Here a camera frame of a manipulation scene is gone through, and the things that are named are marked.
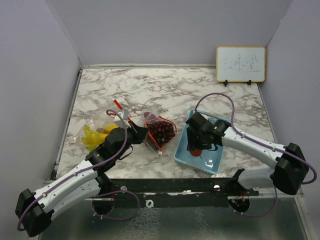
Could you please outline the red brown round fruit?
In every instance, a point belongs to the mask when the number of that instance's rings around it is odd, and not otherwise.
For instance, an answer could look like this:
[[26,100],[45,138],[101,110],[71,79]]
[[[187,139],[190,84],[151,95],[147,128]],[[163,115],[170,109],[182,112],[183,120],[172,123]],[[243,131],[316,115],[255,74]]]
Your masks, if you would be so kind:
[[201,149],[192,149],[189,151],[189,153],[193,156],[193,157],[200,157],[202,154],[202,150]]

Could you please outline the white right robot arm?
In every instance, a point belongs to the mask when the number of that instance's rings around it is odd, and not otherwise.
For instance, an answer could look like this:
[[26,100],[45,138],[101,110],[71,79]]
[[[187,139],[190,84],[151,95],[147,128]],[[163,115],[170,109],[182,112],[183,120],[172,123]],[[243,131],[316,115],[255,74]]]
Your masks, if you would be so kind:
[[230,182],[229,189],[240,196],[248,189],[275,187],[287,195],[295,195],[302,185],[309,167],[301,148],[264,141],[232,124],[218,119],[211,122],[201,113],[194,113],[187,121],[188,148],[190,150],[217,150],[219,146],[238,150],[263,164],[266,168],[240,169]]

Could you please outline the yellow banana bunch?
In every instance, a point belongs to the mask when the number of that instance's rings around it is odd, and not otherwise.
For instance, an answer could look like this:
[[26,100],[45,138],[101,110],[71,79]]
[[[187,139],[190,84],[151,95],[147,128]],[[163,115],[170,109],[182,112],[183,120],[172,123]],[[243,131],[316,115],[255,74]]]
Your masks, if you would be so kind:
[[112,124],[106,127],[97,128],[93,131],[89,125],[84,125],[83,133],[85,136],[80,140],[88,151],[92,151],[102,144],[111,131],[116,128],[118,128],[118,126],[116,124]]

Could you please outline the purple sweet potato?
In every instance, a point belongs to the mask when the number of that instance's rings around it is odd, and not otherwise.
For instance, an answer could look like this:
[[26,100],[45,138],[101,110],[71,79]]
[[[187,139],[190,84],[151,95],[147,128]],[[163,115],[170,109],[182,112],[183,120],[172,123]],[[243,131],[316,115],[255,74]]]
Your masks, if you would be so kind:
[[154,115],[154,114],[151,113],[151,112],[144,112],[144,113],[143,113],[143,117],[144,117],[144,120],[145,120],[145,121],[150,121],[150,120],[154,120],[154,119],[157,118],[157,116]]

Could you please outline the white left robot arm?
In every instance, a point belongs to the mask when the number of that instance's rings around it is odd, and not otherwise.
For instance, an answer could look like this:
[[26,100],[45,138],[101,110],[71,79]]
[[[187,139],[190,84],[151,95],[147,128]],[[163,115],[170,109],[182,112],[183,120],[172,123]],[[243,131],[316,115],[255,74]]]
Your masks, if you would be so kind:
[[112,190],[112,181],[105,173],[124,158],[128,149],[141,144],[148,132],[148,128],[133,121],[126,128],[114,128],[103,143],[64,176],[35,191],[23,190],[15,208],[18,231],[34,237],[47,229],[71,203],[106,197]]

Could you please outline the clear orange zip bag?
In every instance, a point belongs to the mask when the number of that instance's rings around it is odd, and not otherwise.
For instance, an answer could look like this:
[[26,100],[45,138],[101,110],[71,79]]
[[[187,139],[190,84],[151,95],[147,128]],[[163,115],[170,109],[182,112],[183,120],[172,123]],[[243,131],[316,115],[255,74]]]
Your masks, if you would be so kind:
[[148,129],[145,144],[159,156],[177,135],[177,127],[171,121],[151,111],[143,113],[143,127]]
[[89,119],[86,120],[84,124],[80,127],[78,133],[73,138],[75,140],[76,145],[83,150],[87,150],[85,145],[81,142],[81,138],[85,136],[83,132],[84,125],[89,125],[93,131],[95,131],[98,128],[105,128],[109,125],[115,125],[113,123],[115,114],[111,112],[110,115],[107,115],[106,110],[112,109],[117,112],[121,108],[121,105],[119,105],[119,103],[116,100],[109,101],[103,108],[99,109],[97,113],[94,113],[92,116],[90,116]]

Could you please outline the dark grape bunch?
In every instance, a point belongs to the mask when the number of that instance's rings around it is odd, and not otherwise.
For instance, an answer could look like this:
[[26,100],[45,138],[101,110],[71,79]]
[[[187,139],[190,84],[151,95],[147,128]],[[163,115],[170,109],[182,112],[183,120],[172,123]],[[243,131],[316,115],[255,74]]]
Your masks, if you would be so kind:
[[176,128],[174,124],[169,121],[154,121],[148,123],[146,126],[149,128],[151,136],[159,147],[163,147],[176,136]]

